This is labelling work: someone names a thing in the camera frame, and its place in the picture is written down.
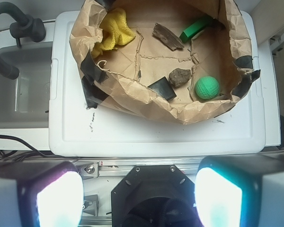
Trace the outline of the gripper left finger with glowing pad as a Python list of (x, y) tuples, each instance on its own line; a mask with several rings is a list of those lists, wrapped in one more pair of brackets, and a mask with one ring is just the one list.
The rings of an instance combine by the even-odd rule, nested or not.
[(0, 162), (0, 227), (77, 227), (83, 193), (70, 161)]

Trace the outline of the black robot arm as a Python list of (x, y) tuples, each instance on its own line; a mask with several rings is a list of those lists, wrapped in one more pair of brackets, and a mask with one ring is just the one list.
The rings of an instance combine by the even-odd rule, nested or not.
[[(0, 162), (0, 227), (77, 227), (84, 197), (75, 165)], [(174, 165), (134, 166), (111, 190), (114, 227), (284, 227), (284, 155), (208, 156), (195, 180)]]

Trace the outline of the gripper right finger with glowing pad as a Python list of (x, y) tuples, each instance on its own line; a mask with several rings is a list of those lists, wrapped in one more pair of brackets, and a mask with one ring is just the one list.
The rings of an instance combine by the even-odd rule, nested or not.
[(195, 204), (205, 227), (284, 227), (284, 155), (205, 157)]

